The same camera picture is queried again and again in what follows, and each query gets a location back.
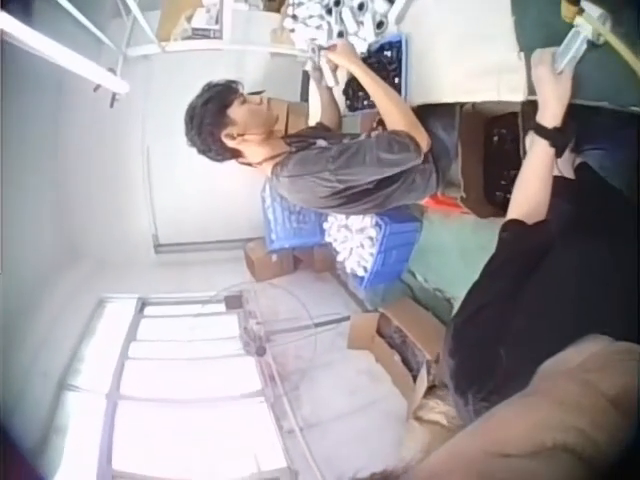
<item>bright window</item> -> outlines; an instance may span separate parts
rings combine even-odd
[[[52,425],[51,478],[232,480],[286,469],[239,321],[223,303],[102,302]]]

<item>shelf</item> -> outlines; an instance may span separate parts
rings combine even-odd
[[[306,55],[302,50],[297,50],[293,47],[278,47],[272,45],[258,45],[247,43],[231,43],[225,40],[180,40],[175,42],[164,42],[158,46],[155,43],[140,45],[137,47],[130,47],[126,50],[127,57],[144,57],[149,55],[156,55],[158,53],[176,53],[176,52],[189,52],[189,51],[203,51],[203,50],[239,50],[239,51],[253,51],[253,52],[265,52],[276,53],[280,55],[291,55],[304,57]]]

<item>dark hair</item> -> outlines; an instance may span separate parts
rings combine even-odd
[[[227,110],[242,92],[235,80],[208,82],[189,103],[184,114],[184,133],[189,146],[209,160],[226,162],[240,158],[242,153],[222,141],[222,131],[233,120]]]

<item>blue crate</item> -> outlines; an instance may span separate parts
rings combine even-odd
[[[379,228],[376,254],[364,277],[354,276],[363,291],[389,286],[400,280],[422,232],[422,221],[408,207],[399,207],[376,215]]]
[[[373,42],[371,45],[369,45],[369,48],[367,49],[368,51],[372,51],[377,49],[378,47],[380,47],[381,45],[384,45],[385,43],[392,43],[392,42],[400,42],[401,44],[401,48],[402,48],[402,64],[400,65],[400,72],[401,72],[401,78],[400,78],[400,95],[402,96],[402,98],[404,98],[405,100],[407,99],[407,91],[408,91],[408,87],[407,87],[407,56],[409,54],[409,50],[407,47],[407,36],[404,33],[390,33],[389,35],[385,35],[384,37],[376,40],[375,42]],[[364,109],[364,110],[358,110],[357,112],[345,112],[344,114],[347,116],[352,116],[352,115],[360,115],[362,113],[368,113],[368,112],[373,112],[375,111],[375,108],[370,108],[370,109]]]
[[[261,197],[267,250],[307,248],[325,243],[325,214],[294,205],[268,180],[262,187]]]

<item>fluorescent light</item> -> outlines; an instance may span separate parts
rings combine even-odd
[[[26,47],[27,50],[41,55],[87,80],[102,85],[114,93],[124,94],[129,91],[129,84],[117,75],[26,26],[4,11],[0,12],[0,30],[13,43]]]

